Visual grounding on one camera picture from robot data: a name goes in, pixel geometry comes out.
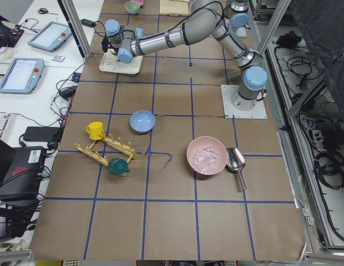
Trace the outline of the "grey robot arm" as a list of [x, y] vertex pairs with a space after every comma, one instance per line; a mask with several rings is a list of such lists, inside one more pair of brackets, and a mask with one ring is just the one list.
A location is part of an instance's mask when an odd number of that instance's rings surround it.
[[231, 96], [232, 105], [241, 111], [252, 110], [268, 75], [261, 66], [261, 54], [249, 49], [232, 30], [231, 23], [226, 23], [224, 9], [218, 1], [193, 1], [191, 15], [187, 19], [149, 37], [145, 37], [140, 28], [120, 25], [115, 19], [110, 19], [104, 24], [102, 50], [113, 49], [120, 62], [129, 64], [135, 57], [196, 44], [209, 36], [213, 36], [232, 56], [241, 71], [241, 83]]
[[249, 20], [248, 0], [234, 0], [231, 2], [231, 25], [234, 28], [241, 28], [246, 26]]

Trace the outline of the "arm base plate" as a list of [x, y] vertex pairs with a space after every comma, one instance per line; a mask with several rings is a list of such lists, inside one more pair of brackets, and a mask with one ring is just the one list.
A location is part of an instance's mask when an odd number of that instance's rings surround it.
[[221, 85], [224, 116], [228, 119], [267, 119], [261, 93], [254, 100], [245, 100], [238, 93], [238, 85]]
[[235, 28], [232, 26], [231, 29], [239, 38], [247, 38], [245, 27]]

